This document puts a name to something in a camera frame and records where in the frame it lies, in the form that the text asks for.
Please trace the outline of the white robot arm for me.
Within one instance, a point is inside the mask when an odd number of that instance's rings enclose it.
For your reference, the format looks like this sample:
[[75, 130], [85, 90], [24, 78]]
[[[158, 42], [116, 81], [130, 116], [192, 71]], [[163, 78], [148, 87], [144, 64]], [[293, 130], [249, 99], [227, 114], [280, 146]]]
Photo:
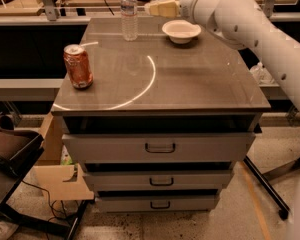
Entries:
[[250, 49], [300, 112], [300, 43], [276, 28], [255, 0], [154, 0], [145, 10], [180, 16], [233, 49]]

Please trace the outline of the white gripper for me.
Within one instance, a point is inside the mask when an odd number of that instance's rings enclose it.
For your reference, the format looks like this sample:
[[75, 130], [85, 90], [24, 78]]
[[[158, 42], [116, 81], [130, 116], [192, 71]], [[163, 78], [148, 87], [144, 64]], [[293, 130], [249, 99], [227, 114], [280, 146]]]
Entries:
[[194, 23], [194, 9], [198, 0], [179, 0], [179, 5], [174, 0], [154, 0], [145, 5], [149, 13], [153, 16], [175, 18], [180, 12], [180, 16]]

